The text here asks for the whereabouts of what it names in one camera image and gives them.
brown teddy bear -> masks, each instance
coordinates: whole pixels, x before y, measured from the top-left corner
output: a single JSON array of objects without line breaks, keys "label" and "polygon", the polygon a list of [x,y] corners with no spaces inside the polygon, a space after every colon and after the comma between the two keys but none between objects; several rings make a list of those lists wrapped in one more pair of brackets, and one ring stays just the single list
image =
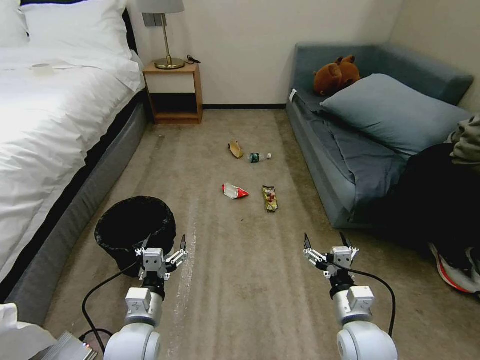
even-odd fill
[{"label": "brown teddy bear", "polygon": [[335,62],[314,72],[313,90],[321,96],[332,96],[360,80],[355,56],[339,57]]}]

black trash bag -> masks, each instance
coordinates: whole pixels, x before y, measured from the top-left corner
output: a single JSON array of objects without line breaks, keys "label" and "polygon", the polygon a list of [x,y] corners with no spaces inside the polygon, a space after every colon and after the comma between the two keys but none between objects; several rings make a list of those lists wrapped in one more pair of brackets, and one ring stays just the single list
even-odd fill
[{"label": "black trash bag", "polygon": [[[149,236],[147,246],[161,248],[164,254],[173,249],[177,236],[170,208],[162,200],[149,196],[116,203],[103,214],[95,228],[96,242],[115,259],[120,270],[138,260],[135,249],[140,249]],[[140,262],[125,274],[136,278],[139,272]]]}]

nightstand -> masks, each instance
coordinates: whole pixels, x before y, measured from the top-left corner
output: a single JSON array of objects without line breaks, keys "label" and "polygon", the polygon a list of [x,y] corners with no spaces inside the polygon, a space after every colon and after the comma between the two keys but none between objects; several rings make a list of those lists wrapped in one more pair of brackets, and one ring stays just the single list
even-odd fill
[{"label": "nightstand", "polygon": [[143,69],[155,124],[200,124],[204,113],[200,67],[185,64],[163,70],[151,62]]}]

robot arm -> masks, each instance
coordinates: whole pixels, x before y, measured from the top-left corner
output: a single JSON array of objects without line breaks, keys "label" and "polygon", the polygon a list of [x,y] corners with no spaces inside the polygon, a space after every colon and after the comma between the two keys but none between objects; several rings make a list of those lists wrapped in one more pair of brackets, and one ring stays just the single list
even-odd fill
[{"label": "robot arm", "polygon": [[165,281],[187,259],[185,235],[180,250],[165,258],[161,248],[136,251],[143,257],[142,287],[131,287],[125,297],[125,326],[115,333],[105,349],[105,360],[157,360],[160,334],[155,331],[162,317]]},{"label": "robot arm", "polygon": [[369,286],[355,286],[348,272],[359,249],[352,247],[342,233],[340,236],[343,246],[332,247],[330,253],[319,253],[312,249],[305,234],[303,250],[308,261],[330,280],[330,297],[337,322],[342,326],[337,335],[340,357],[342,360],[398,360],[392,338],[371,323],[370,308],[375,301],[372,290]]}]

water bottle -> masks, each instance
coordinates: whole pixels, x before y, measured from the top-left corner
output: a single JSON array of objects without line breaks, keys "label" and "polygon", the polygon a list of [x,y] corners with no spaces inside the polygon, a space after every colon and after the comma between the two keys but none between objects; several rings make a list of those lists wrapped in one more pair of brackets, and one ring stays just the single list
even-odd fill
[{"label": "water bottle", "polygon": [[271,153],[268,153],[265,155],[260,152],[254,152],[248,155],[248,160],[250,160],[251,163],[259,163],[265,159],[271,159],[271,158],[272,158]]}]

